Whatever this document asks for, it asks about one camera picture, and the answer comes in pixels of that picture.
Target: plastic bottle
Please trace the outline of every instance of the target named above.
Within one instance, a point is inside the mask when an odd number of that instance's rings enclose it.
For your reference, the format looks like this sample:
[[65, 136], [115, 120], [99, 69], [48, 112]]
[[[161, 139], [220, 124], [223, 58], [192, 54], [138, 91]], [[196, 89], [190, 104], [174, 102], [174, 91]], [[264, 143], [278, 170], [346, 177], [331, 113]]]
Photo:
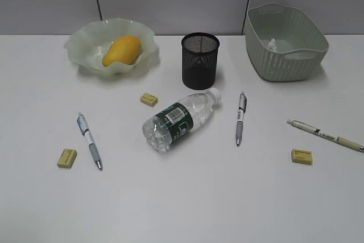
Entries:
[[158, 152], [167, 151], [172, 142], [203, 125], [213, 113], [212, 106], [220, 100], [221, 92], [216, 88], [179, 100], [144, 123], [147, 142]]

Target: white pen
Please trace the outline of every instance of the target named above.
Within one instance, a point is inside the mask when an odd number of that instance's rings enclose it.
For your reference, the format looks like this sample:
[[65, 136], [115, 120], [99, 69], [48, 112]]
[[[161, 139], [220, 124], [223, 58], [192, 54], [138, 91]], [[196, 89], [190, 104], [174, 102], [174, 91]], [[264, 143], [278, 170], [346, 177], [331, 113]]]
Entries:
[[239, 97], [238, 121], [237, 121], [237, 130], [235, 133], [235, 140], [237, 142], [237, 146], [241, 144], [243, 136], [245, 110], [246, 110], [246, 97], [243, 91], [242, 93], [240, 93]]
[[332, 141], [332, 142], [335, 142], [335, 143], [338, 143], [340, 145], [344, 145], [348, 148], [351, 148], [351, 149], [354, 149], [354, 150], [357, 150], [357, 151], [360, 151], [360, 152], [364, 152], [364, 146], [358, 144], [358, 143], [355, 143], [355, 142], [352, 142], [348, 139], [345, 139], [343, 137], [339, 137], [339, 136], [332, 136], [332, 135], [329, 135], [327, 133], [323, 133], [320, 129], [317, 129], [311, 125], [307, 125], [306, 123], [303, 123], [303, 122], [300, 122], [300, 121], [291, 121], [291, 120], [287, 120], [287, 123], [296, 127], [296, 128], [299, 128], [299, 129], [302, 129], [302, 130], [305, 130], [307, 132], [310, 132], [312, 134], [315, 134], [317, 136], [320, 136], [321, 138], [324, 138], [324, 139], [328, 139], [329, 141]]
[[77, 124], [81, 130], [81, 134], [86, 138], [87, 143], [89, 145], [89, 150], [91, 152], [92, 158], [95, 161], [95, 164], [97, 166], [97, 168], [102, 171], [102, 162], [101, 162], [101, 158], [100, 155], [98, 154], [98, 150], [97, 147], [95, 145], [95, 141], [93, 140], [93, 137], [91, 135], [91, 131], [90, 128], [86, 122], [85, 116], [79, 112], [78, 113], [78, 119], [77, 119]]

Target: bottle cap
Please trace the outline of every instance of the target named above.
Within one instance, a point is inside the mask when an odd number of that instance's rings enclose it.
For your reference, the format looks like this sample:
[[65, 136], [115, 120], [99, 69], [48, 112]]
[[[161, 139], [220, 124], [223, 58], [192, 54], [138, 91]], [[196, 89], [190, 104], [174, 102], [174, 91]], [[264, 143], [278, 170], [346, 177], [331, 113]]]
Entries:
[[209, 90], [207, 90], [207, 92], [209, 92], [210, 95], [214, 98], [214, 104], [217, 104], [221, 100], [221, 92], [217, 88], [210, 88]]

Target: mango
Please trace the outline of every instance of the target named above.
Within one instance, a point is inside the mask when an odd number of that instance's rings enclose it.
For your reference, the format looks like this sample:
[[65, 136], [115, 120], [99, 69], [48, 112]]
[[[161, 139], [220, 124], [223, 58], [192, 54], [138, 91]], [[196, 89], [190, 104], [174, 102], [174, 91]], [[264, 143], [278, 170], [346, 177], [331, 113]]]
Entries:
[[111, 44], [111, 47], [104, 58], [102, 58], [102, 64], [108, 67], [114, 62], [121, 62], [130, 65], [141, 48], [141, 42], [138, 37], [134, 35], [124, 35], [119, 37]]

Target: yellow eraser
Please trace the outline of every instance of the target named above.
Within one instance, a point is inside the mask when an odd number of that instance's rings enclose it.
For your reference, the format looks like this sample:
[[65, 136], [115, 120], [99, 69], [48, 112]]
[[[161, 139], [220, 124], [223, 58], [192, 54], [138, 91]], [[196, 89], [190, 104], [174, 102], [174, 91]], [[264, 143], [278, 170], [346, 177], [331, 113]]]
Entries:
[[75, 149], [66, 148], [63, 150], [61, 157], [59, 158], [57, 165], [61, 168], [71, 168], [73, 162], [77, 156], [77, 151]]
[[313, 162], [312, 152], [306, 150], [292, 149], [292, 161], [311, 165]]
[[144, 93], [142, 97], [140, 97], [140, 101], [144, 102], [146, 105], [155, 106], [158, 102], [158, 98], [150, 95], [149, 93]]

